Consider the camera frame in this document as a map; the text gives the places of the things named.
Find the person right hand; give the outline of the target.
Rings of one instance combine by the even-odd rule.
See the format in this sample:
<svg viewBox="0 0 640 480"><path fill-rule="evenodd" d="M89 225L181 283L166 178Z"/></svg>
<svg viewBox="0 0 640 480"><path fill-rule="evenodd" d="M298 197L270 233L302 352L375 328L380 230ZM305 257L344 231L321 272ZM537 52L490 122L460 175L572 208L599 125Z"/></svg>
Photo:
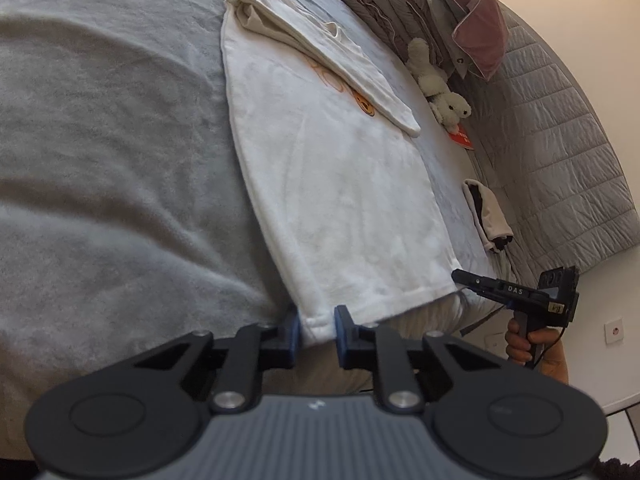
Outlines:
<svg viewBox="0 0 640 480"><path fill-rule="evenodd" d="M506 355L515 364L524 366L535 364L538 360L536 352L540 348L550 347L559 336L554 328L541 328L526 336L521 335L521 326L515 318L511 318L504 334Z"/></svg>

